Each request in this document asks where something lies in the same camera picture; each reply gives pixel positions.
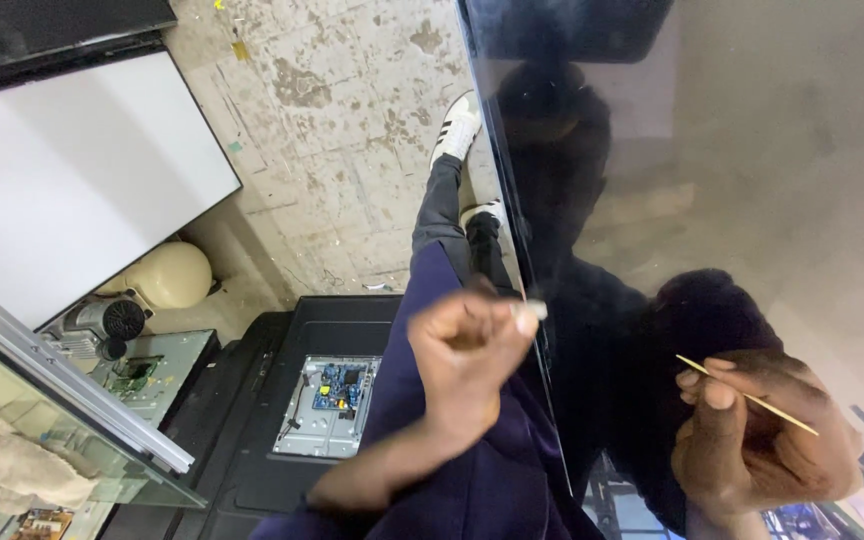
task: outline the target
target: blue circuit board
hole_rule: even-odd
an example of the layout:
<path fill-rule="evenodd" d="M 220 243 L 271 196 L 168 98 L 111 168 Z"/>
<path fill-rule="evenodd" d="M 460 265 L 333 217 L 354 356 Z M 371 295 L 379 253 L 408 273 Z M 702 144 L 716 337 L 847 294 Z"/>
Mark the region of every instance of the blue circuit board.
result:
<path fill-rule="evenodd" d="M 312 398 L 312 409 L 355 411 L 366 381 L 364 364 L 328 364 L 321 368 L 321 380 Z"/>

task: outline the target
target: white sneaker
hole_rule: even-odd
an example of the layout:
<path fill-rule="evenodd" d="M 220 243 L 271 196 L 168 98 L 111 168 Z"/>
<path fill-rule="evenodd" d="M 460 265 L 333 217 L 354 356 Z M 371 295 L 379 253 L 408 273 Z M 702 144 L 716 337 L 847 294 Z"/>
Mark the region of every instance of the white sneaker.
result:
<path fill-rule="evenodd" d="M 501 200 L 492 199 L 484 204 L 476 204 L 462 212 L 462 215 L 459 216 L 459 223 L 462 225 L 462 230 L 464 231 L 466 229 L 466 226 L 469 225 L 469 222 L 472 221 L 476 215 L 483 213 L 494 216 L 495 219 L 498 220 L 499 227 L 505 225 L 505 206 L 502 204 Z"/>
<path fill-rule="evenodd" d="M 459 96 L 445 113 L 438 140 L 432 148 L 429 170 L 432 170 L 432 165 L 442 154 L 449 154 L 459 161 L 464 161 L 481 128 L 482 112 L 479 110 L 479 100 L 475 97 L 475 90 L 469 90 Z"/>

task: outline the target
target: shoe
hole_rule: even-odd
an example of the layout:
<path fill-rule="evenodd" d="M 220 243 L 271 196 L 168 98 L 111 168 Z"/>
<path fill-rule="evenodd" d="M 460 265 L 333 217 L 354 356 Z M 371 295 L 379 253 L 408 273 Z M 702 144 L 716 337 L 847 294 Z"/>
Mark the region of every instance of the shoe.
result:
<path fill-rule="evenodd" d="M 432 148 L 429 159 L 429 170 L 442 154 L 449 154 L 459 159 L 466 159 L 469 149 L 473 146 L 476 134 L 482 128 L 482 111 L 475 90 L 469 90 L 459 96 L 445 112 L 438 132 L 438 141 Z"/>
<path fill-rule="evenodd" d="M 462 230 L 466 230 L 466 226 L 476 215 L 490 214 L 498 220 L 499 227 L 505 223 L 505 206 L 499 199 L 492 199 L 484 204 L 476 204 L 471 208 L 467 208 L 459 216 L 459 223 L 462 225 Z"/>

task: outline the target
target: aluminum frame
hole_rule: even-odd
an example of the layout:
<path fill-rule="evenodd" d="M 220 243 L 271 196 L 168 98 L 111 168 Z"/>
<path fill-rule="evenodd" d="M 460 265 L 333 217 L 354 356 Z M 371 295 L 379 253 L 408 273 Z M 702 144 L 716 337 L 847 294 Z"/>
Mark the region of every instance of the aluminum frame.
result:
<path fill-rule="evenodd" d="M 105 428 L 124 447 L 149 453 L 174 471 L 187 473 L 195 461 L 187 451 L 142 420 L 97 382 L 73 366 L 61 352 L 22 325 L 0 305 L 0 351 L 24 373 L 65 398 L 79 418 Z"/>

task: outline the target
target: toothpick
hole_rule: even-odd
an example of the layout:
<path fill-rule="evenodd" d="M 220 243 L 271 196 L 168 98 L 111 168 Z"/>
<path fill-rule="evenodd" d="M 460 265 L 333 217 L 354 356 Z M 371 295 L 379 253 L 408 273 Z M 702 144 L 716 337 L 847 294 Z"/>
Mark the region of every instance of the toothpick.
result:
<path fill-rule="evenodd" d="M 679 359 L 680 361 L 685 362 L 686 364 L 692 366 L 696 370 L 701 371 L 702 373 L 704 373 L 706 375 L 711 375 L 709 373 L 709 370 L 707 370 L 705 367 L 703 367 L 702 364 L 700 364 L 698 362 L 693 362 L 692 360 L 686 358 L 685 356 L 682 356 L 681 354 L 676 354 L 675 357 L 677 359 Z M 750 396 L 749 394 L 746 394 L 745 392 L 742 392 L 742 395 L 745 396 L 746 398 L 749 398 L 753 402 L 761 405 L 763 408 L 774 412 L 774 414 L 776 414 L 779 418 L 783 418 L 785 420 L 788 420 L 789 422 L 795 424 L 796 426 L 802 428 L 803 430 L 806 430 L 807 432 L 809 432 L 813 436 L 819 435 L 818 431 L 809 427 L 808 425 L 806 425 L 802 421 L 796 420 L 795 417 L 793 417 L 791 414 L 788 414 L 788 413 L 782 411 L 781 409 L 775 407 L 774 405 L 771 405 L 771 404 L 763 401 L 762 399 L 757 398 L 756 396 Z"/>

